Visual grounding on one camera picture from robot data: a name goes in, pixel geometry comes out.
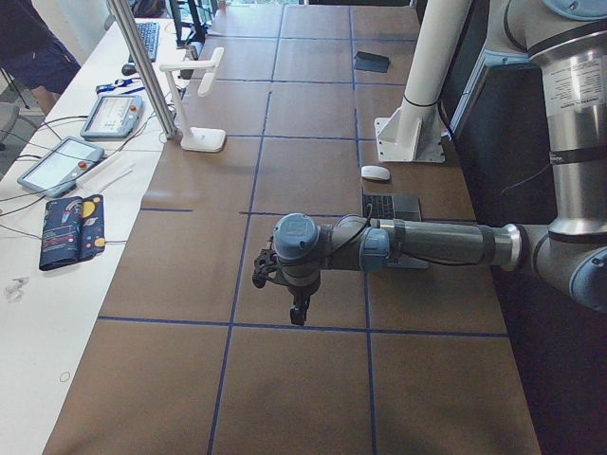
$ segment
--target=white table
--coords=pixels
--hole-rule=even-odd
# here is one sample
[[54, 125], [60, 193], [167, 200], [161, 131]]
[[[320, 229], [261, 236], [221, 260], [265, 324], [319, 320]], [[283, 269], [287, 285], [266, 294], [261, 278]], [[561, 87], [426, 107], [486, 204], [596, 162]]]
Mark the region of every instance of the white table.
[[[159, 22], [161, 34], [156, 60], [182, 61], [183, 51], [175, 50], [172, 21]], [[126, 44], [114, 24], [46, 120], [87, 115], [97, 98], [95, 86], [123, 78], [120, 70], [127, 59]], [[165, 78], [160, 75], [158, 80], [163, 93], [168, 94]], [[138, 93], [145, 103], [141, 125], [152, 114], [152, 106], [146, 102], [145, 92]], [[61, 137], [79, 137], [82, 126], [82, 121], [52, 124]], [[108, 241], [128, 239], [141, 197], [160, 157], [163, 140], [162, 129], [152, 118], [144, 133], [120, 152], [120, 160], [131, 161], [134, 168], [102, 192]], [[48, 129], [42, 129], [31, 142], [52, 147], [59, 139]], [[98, 143], [109, 154], [121, 145], [121, 141]], [[45, 152], [28, 145], [23, 154]], [[31, 165], [31, 161], [22, 160], [13, 164], [0, 182], [0, 200], [27, 194], [16, 179]], [[78, 189], [69, 195], [90, 193]], [[27, 195], [0, 202], [0, 209], [4, 213], [19, 209], [37, 197]], [[28, 209], [0, 217], [0, 224], [39, 236], [44, 209], [43, 200]], [[123, 244], [107, 245], [92, 261], [43, 273], [38, 270], [40, 241], [0, 228], [0, 287], [4, 291], [15, 283], [14, 279], [28, 278], [23, 287], [25, 295], [19, 301], [10, 302], [4, 295], [0, 298], [0, 453], [29, 455], [43, 451], [123, 250]]]

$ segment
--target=black shirt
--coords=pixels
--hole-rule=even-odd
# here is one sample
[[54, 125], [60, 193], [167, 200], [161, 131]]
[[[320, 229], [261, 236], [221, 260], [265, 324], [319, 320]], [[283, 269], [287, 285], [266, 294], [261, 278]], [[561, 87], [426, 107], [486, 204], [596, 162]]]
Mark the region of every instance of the black shirt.
[[35, 51], [52, 38], [31, 0], [0, 0], [0, 61]]

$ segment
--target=brown tiled surface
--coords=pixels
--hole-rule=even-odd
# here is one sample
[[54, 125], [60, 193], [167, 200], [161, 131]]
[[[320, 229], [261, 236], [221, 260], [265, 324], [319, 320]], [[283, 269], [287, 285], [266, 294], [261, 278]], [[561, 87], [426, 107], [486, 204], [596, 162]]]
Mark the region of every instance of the brown tiled surface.
[[99, 320], [45, 454], [205, 453], [227, 331]]
[[373, 335], [377, 453], [540, 454], [507, 339]]
[[[205, 99], [193, 81], [184, 102], [226, 147], [165, 146], [47, 453], [539, 453], [486, 268], [323, 271], [303, 329], [285, 288], [250, 281], [281, 214], [360, 211], [359, 164], [377, 164], [374, 119], [401, 102], [413, 11], [227, 7], [212, 31], [230, 35], [205, 44], [226, 46], [221, 80]], [[389, 56], [389, 73], [341, 82], [357, 49]], [[364, 189], [473, 220], [446, 156], [386, 164], [392, 181]]]
[[368, 383], [364, 334], [234, 329], [213, 453], [372, 453]]
[[[250, 279], [254, 259], [266, 244], [278, 216], [254, 216], [248, 229], [247, 268], [236, 306], [237, 322], [256, 324], [289, 323], [289, 308], [293, 297], [285, 287], [267, 283], [263, 290], [253, 286]], [[335, 224], [336, 219], [316, 219], [319, 224]], [[366, 326], [363, 275], [356, 271], [330, 271], [322, 273], [321, 289], [312, 296], [307, 314], [307, 325], [322, 327]]]

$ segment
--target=black keyboard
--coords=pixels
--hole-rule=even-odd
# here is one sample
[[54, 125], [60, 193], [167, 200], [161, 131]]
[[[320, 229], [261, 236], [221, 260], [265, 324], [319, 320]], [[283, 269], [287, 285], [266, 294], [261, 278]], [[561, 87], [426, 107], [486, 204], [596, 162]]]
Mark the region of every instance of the black keyboard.
[[362, 206], [364, 216], [369, 215], [369, 205], [371, 205], [371, 218], [382, 220], [392, 220], [395, 218], [394, 200], [389, 194], [363, 194]]
[[[152, 62], [156, 61], [156, 55], [158, 53], [158, 37], [160, 36], [160, 23], [158, 22], [139, 22], [137, 23], [137, 30], [143, 47], [148, 53], [148, 57]], [[129, 62], [133, 62], [133, 56], [129, 56]]]

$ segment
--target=tablet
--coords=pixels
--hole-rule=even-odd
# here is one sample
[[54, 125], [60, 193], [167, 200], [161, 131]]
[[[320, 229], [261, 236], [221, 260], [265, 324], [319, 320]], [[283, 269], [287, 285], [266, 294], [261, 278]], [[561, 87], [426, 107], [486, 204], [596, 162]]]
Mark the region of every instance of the tablet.
[[76, 179], [101, 161], [104, 150], [68, 136], [17, 179], [17, 183], [50, 197], [76, 186]]
[[124, 139], [137, 125], [142, 104], [139, 95], [99, 95], [80, 136], [88, 140]]

